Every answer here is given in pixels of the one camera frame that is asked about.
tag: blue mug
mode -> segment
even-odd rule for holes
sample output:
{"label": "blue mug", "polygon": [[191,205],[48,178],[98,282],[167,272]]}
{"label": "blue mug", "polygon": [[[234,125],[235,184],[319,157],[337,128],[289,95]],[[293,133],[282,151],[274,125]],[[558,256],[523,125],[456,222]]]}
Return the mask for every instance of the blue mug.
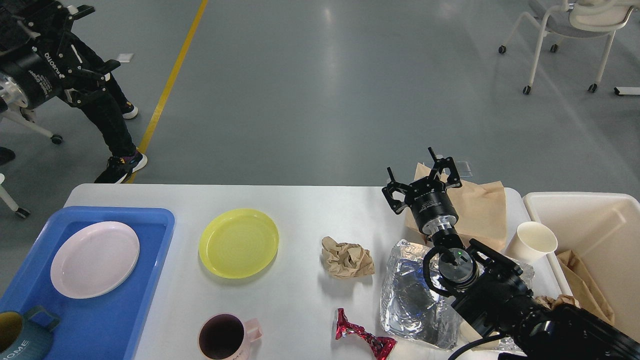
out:
{"label": "blue mug", "polygon": [[[42,326],[31,319],[45,313],[51,322]],[[0,313],[0,360],[42,360],[51,349],[53,334],[60,318],[35,306],[24,315],[15,311]]]}

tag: crumpled brown paper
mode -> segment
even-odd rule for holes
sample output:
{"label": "crumpled brown paper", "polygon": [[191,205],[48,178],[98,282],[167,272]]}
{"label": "crumpled brown paper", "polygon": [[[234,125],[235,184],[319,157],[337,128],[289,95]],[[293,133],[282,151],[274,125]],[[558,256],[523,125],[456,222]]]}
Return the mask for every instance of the crumpled brown paper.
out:
{"label": "crumpled brown paper", "polygon": [[[415,178],[429,175],[430,168],[418,163]],[[493,250],[500,251],[507,240],[507,205],[502,182],[478,185],[462,180],[461,188],[450,188],[447,194],[458,213],[454,225],[463,243],[468,246],[470,239],[477,239]],[[406,212],[404,224],[415,231],[415,219],[411,211]]]}
{"label": "crumpled brown paper", "polygon": [[373,258],[358,244],[337,243],[329,236],[322,239],[322,256],[327,271],[338,279],[376,273]]}
{"label": "crumpled brown paper", "polygon": [[556,306],[561,304],[571,304],[575,307],[580,307],[580,302],[575,297],[565,294],[560,294],[557,299],[542,295],[535,297],[534,300],[549,310],[553,310]]}
{"label": "crumpled brown paper", "polygon": [[613,309],[602,295],[602,291],[589,274],[589,270],[581,258],[573,250],[567,250],[557,255],[557,258],[571,292],[580,301],[582,308],[614,325],[616,316]]}

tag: pink mug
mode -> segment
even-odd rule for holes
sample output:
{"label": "pink mug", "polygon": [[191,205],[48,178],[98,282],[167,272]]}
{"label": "pink mug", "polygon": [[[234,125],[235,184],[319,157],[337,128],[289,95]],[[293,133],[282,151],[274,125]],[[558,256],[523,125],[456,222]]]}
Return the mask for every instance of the pink mug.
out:
{"label": "pink mug", "polygon": [[198,345],[207,359],[247,360],[251,355],[251,343],[261,337],[258,319],[242,322],[236,315],[223,313],[204,323]]}

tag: white plate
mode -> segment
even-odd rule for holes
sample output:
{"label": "white plate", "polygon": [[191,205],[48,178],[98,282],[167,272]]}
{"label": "white plate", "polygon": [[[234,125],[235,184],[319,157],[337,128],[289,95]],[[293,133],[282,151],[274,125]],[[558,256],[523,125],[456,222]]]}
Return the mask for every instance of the white plate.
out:
{"label": "white plate", "polygon": [[122,284],[138,262],[140,241],[121,222],[89,225],[60,247],[51,264],[51,282],[62,295],[88,299]]}

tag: robotic arm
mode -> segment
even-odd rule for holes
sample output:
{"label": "robotic arm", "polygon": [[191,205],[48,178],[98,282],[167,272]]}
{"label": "robotic arm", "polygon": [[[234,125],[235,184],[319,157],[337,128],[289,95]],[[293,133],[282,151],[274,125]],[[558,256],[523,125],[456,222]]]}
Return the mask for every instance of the robotic arm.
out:
{"label": "robotic arm", "polygon": [[106,91],[108,74],[116,60],[89,64],[74,47],[74,21],[95,9],[65,8],[58,1],[39,0],[14,15],[31,39],[0,56],[0,113],[9,104],[35,109],[60,96],[71,106],[82,106]]}
{"label": "robotic arm", "polygon": [[[484,342],[511,336],[527,357],[502,353],[498,359],[640,359],[640,344],[591,313],[564,304],[549,310],[535,302],[533,292],[524,284],[522,269],[506,256],[471,239],[465,247],[454,225],[458,219],[447,189],[460,187],[460,177],[451,157],[437,158],[431,148],[434,165],[431,173],[410,184],[398,183],[390,168],[390,182],[382,189],[396,214],[409,207],[421,233],[434,247],[423,264],[436,256],[441,288],[428,275],[424,279],[430,290],[456,300],[452,307],[482,337],[455,352],[462,352]],[[446,181],[440,179],[448,170]],[[399,192],[404,200],[393,198]],[[489,336],[493,331],[500,335]]]}

